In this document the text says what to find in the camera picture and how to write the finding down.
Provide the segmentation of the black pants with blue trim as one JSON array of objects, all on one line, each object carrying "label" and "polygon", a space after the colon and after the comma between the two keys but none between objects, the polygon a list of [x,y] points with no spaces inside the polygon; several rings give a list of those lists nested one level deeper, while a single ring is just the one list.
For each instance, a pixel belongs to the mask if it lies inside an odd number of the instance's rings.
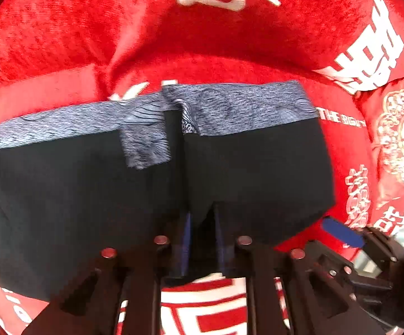
[{"label": "black pants with blue trim", "polygon": [[17,117],[0,124],[0,286],[49,300],[99,251],[143,246],[185,216],[205,275],[212,209],[276,245],[334,204],[319,115],[294,80]]}]

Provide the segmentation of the red embroidered pillow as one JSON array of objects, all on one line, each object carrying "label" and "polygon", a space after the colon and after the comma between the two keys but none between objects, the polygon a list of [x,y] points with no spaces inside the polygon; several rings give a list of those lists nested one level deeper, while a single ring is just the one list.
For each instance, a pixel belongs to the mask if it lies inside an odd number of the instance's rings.
[{"label": "red embroidered pillow", "polygon": [[357,92],[353,101],[368,129],[377,171],[375,208],[380,209],[404,197],[404,77]]}]

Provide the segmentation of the red wedding bed blanket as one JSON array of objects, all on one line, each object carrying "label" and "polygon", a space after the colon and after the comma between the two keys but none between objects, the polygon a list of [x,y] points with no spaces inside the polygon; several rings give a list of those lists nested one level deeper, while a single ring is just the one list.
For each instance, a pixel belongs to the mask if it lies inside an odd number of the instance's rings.
[{"label": "red wedding bed blanket", "polygon": [[[395,240],[404,197],[375,208],[377,171],[353,97],[403,77],[404,0],[0,0],[0,124],[125,103],[167,85],[299,82],[319,115],[335,204],[291,238],[267,244],[289,253],[318,240],[374,274],[363,251],[321,221],[373,227]],[[209,222],[212,269],[199,275],[190,246],[187,274],[162,279],[159,334],[248,334],[245,279],[219,271],[213,209]],[[0,334],[25,334],[59,292],[40,300],[0,286]]]}]

